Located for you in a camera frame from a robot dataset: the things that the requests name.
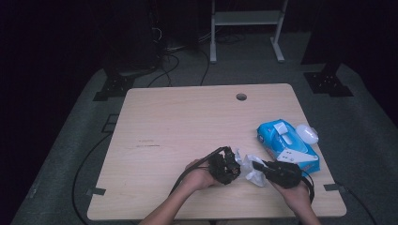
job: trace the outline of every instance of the table surface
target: table surface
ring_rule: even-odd
[[[238,100],[237,94],[246,95]],[[308,124],[289,84],[247,84],[131,89],[119,115],[87,216],[93,220],[142,219],[168,196],[185,166],[221,146],[271,160],[256,129],[284,119]],[[317,144],[320,172],[312,173],[313,208],[319,217],[346,212]],[[230,185],[196,191],[176,219],[289,218],[294,214],[271,184],[258,187],[239,177]]]

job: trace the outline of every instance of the gray carpet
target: gray carpet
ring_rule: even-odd
[[[244,41],[234,45],[218,45],[218,62],[209,66],[203,85],[290,83],[310,125],[319,134],[319,146],[334,179],[360,198],[378,224],[395,224],[398,221],[395,212],[398,208],[397,127],[366,90],[360,76],[345,65],[339,68],[337,76],[349,87],[353,97],[313,94],[303,73],[319,71],[323,65],[300,64],[310,34],[281,35],[283,64],[275,58],[270,35],[247,35]],[[208,55],[208,43],[201,48]],[[200,85],[207,70],[205,55],[195,51],[174,55],[179,65],[169,73],[171,85]],[[165,57],[166,70],[175,64],[175,58]],[[140,77],[134,87],[147,87],[162,73],[158,69]],[[75,205],[82,219],[87,224],[133,224],[132,221],[89,221],[85,216],[90,189],[96,185],[111,140],[106,137],[106,130],[112,130],[113,124],[105,131],[102,131],[103,125],[110,114],[120,112],[124,100],[110,97],[107,101],[93,101],[105,80],[101,69],[86,85],[12,224],[83,224],[73,209],[71,192],[85,158],[74,189]],[[151,86],[167,85],[169,81],[163,76]],[[117,116],[111,116],[111,122],[116,119]],[[321,218],[322,223],[373,224],[360,202],[348,191],[342,189],[341,192],[347,214]],[[297,221],[281,218],[273,219],[271,224],[297,224]]]

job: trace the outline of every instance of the hole in table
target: hole in table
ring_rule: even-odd
[[[243,93],[237,94],[237,99],[240,100],[240,101],[246,100],[247,98],[248,97],[245,94],[243,94]]]

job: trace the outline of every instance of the blue package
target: blue package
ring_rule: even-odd
[[[283,119],[260,125],[257,129],[257,139],[273,159],[296,163],[307,173],[320,171],[319,156]]]

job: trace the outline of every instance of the white metal frame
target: white metal frame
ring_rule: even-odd
[[[210,62],[217,62],[216,54],[216,26],[217,25],[260,25],[276,24],[275,36],[270,38],[272,48],[279,63],[284,62],[284,57],[279,47],[278,40],[282,30],[284,14],[286,12],[288,0],[283,0],[281,10],[269,11],[223,11],[217,12],[215,0],[211,6],[211,42],[210,42]]]

